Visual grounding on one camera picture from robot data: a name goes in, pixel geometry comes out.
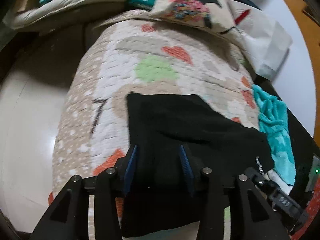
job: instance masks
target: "orange heart pattern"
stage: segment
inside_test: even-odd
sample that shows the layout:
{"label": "orange heart pattern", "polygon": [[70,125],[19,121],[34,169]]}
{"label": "orange heart pattern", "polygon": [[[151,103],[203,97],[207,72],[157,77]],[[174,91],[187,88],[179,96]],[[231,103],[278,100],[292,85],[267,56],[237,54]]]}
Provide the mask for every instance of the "orange heart pattern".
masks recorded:
{"label": "orange heart pattern", "polygon": [[[100,172],[104,171],[105,169],[109,168],[109,167],[113,167],[116,164],[117,159],[124,157],[125,154],[122,152],[122,150],[120,148],[116,149],[113,152],[113,155],[111,155],[110,157],[107,158],[107,160],[100,164],[98,167],[96,167],[92,174],[94,176],[98,175]],[[116,198],[116,207],[117,207],[117,213],[118,213],[118,217],[122,217],[122,212],[123,212],[123,198]]]}
{"label": "orange heart pattern", "polygon": [[247,104],[252,108],[255,109],[256,105],[253,102],[253,97],[252,94],[250,93],[249,90],[241,90],[241,93],[244,97],[244,100],[247,102]]}
{"label": "orange heart pattern", "polygon": [[156,29],[150,25],[150,24],[142,24],[141,25],[141,31],[143,32],[147,32],[147,33],[151,33],[151,32],[154,32]]}
{"label": "orange heart pattern", "polygon": [[251,88],[251,85],[245,76],[241,78],[241,82],[245,87]]}
{"label": "orange heart pattern", "polygon": [[234,121],[234,122],[241,123],[239,117],[232,117],[231,120]]}
{"label": "orange heart pattern", "polygon": [[172,57],[181,59],[184,62],[187,62],[190,65],[193,65],[189,53],[186,52],[185,49],[182,48],[182,47],[179,47],[179,46],[174,46],[174,47],[164,46],[164,47],[161,48],[161,50],[163,52],[169,54]]}

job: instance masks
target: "floral pattern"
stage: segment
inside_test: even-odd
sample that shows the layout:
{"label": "floral pattern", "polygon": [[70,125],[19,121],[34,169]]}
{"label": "floral pattern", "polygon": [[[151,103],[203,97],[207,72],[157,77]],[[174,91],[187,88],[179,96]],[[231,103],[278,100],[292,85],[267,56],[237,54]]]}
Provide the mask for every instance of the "floral pattern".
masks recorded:
{"label": "floral pattern", "polygon": [[209,9],[197,0],[177,0],[172,10],[165,15],[167,18],[183,22],[198,22],[209,14]]}

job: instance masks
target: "quilted bedspread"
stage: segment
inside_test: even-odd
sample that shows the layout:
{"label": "quilted bedspread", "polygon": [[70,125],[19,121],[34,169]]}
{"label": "quilted bedspread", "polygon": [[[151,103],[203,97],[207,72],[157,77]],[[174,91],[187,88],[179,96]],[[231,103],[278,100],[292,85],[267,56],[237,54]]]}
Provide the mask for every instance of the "quilted bedspread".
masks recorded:
{"label": "quilted bedspread", "polygon": [[[84,55],[68,92],[53,153],[53,196],[71,176],[97,175],[125,155],[131,91],[197,94],[225,117],[258,129],[252,79],[236,46],[182,25],[120,19]],[[119,200],[117,208],[121,216]],[[91,202],[91,239],[92,214]]]}

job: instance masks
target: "teal fleece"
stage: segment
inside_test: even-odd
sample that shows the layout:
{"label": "teal fleece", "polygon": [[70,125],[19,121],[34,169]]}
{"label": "teal fleece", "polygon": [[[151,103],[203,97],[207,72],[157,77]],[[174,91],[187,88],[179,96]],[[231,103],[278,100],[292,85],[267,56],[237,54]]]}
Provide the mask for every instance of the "teal fleece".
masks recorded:
{"label": "teal fleece", "polygon": [[271,157],[275,162],[274,170],[286,184],[293,185],[296,167],[288,133],[287,106],[257,85],[253,85],[252,89],[254,100],[260,109],[260,131],[267,134]]}

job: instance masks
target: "decorative pillow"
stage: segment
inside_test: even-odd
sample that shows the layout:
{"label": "decorative pillow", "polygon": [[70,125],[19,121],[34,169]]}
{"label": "decorative pillow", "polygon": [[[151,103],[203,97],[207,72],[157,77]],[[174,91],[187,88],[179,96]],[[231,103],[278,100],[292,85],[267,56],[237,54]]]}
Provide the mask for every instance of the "decorative pillow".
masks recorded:
{"label": "decorative pillow", "polygon": [[151,15],[222,35],[235,28],[226,0],[156,0]]}

